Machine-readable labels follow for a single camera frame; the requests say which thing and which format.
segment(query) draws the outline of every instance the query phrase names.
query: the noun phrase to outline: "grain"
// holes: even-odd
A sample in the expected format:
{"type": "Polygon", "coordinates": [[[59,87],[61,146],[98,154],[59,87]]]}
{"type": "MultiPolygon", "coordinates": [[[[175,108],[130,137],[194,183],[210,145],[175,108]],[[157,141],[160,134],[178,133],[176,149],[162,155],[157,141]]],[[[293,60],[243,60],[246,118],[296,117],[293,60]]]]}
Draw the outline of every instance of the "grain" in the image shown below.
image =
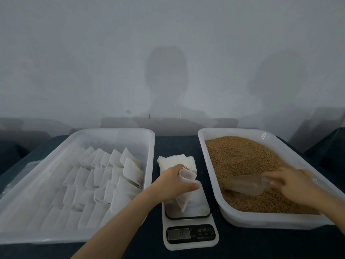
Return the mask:
{"type": "Polygon", "coordinates": [[[224,200],[243,212],[319,214],[316,210],[295,204],[277,189],[266,189],[259,196],[226,191],[220,179],[234,175],[261,174],[288,165],[267,147],[237,136],[205,141],[224,200]]]}

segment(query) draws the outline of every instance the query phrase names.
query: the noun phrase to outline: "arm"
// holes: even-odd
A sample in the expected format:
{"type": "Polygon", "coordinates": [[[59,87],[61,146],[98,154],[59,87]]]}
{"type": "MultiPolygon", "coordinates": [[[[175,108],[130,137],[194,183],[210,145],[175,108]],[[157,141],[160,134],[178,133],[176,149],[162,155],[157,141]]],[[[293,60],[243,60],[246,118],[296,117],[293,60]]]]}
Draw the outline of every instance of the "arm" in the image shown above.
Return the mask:
{"type": "Polygon", "coordinates": [[[106,223],[72,259],[121,258],[150,210],[157,204],[171,200],[185,192],[197,190],[196,183],[182,183],[178,164],[162,172],[157,180],[106,223]]]}
{"type": "Polygon", "coordinates": [[[271,185],[280,189],[287,199],[317,209],[345,235],[345,202],[315,184],[310,179],[310,171],[280,168],[262,175],[277,179],[271,185]]]}

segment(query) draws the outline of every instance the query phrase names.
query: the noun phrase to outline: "dark table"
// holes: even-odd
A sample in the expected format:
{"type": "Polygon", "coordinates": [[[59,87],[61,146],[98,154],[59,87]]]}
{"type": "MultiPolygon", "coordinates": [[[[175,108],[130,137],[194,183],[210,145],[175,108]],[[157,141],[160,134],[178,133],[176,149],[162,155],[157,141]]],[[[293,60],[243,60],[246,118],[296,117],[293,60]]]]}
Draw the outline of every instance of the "dark table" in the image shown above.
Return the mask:
{"type": "MultiPolygon", "coordinates": [[[[67,137],[51,139],[30,153],[8,172],[19,172],[27,162],[47,156],[67,137]]],[[[219,242],[211,248],[169,251],[162,236],[162,208],[156,206],[139,228],[123,258],[344,258],[345,237],[335,226],[314,230],[280,230],[239,228],[221,215],[214,198],[203,153],[197,136],[156,137],[152,181],[159,176],[157,158],[185,154],[193,156],[198,170],[197,179],[203,188],[219,233],[219,242]]],[[[331,182],[332,174],[316,167],[331,182]]],[[[0,246],[0,258],[70,258],[83,243],[74,244],[11,244],[0,246]]]]}

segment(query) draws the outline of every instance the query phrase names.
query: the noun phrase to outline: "white plastic container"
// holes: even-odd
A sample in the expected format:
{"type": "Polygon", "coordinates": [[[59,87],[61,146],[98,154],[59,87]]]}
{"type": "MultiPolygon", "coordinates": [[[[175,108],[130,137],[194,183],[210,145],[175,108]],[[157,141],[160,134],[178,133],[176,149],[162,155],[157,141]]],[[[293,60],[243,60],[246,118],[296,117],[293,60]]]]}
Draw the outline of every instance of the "white plastic container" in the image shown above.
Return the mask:
{"type": "Polygon", "coordinates": [[[22,224],[24,221],[29,223],[32,220],[36,214],[34,210],[38,210],[38,207],[26,207],[25,204],[32,202],[38,190],[37,185],[39,187],[40,183],[47,182],[52,171],[61,163],[62,157],[71,149],[78,147],[87,149],[92,146],[94,149],[101,148],[111,153],[113,149],[123,152],[127,147],[142,162],[144,183],[141,189],[145,189],[151,185],[152,181],[154,145],[155,134],[148,129],[99,128],[85,129],[72,134],[0,200],[0,244],[87,241],[99,227],[77,229],[77,219],[71,222],[74,230],[51,228],[36,232],[26,231],[27,226],[22,224]]]}
{"type": "Polygon", "coordinates": [[[219,204],[220,212],[223,217],[231,224],[240,227],[283,229],[313,229],[325,224],[333,224],[324,215],[241,212],[232,208],[224,200],[205,144],[206,140],[216,139],[223,136],[239,136],[268,147],[278,154],[279,157],[287,164],[297,169],[308,169],[312,171],[317,178],[318,185],[345,200],[345,194],[342,191],[335,187],[322,174],[309,165],[307,161],[301,158],[273,134],[256,129],[203,128],[198,132],[198,136],[210,176],[214,196],[219,204]]]}

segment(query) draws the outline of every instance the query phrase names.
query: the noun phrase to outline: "plastic scoop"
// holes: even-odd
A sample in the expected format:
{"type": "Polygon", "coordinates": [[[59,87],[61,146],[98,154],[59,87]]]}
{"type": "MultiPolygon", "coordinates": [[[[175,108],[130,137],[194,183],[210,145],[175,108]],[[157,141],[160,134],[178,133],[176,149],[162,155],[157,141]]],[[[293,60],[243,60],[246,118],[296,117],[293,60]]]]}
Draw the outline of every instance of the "plastic scoop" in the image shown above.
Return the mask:
{"type": "Polygon", "coordinates": [[[271,187],[270,182],[273,180],[260,174],[237,175],[219,179],[226,190],[244,193],[248,196],[259,196],[266,188],[271,187]]]}

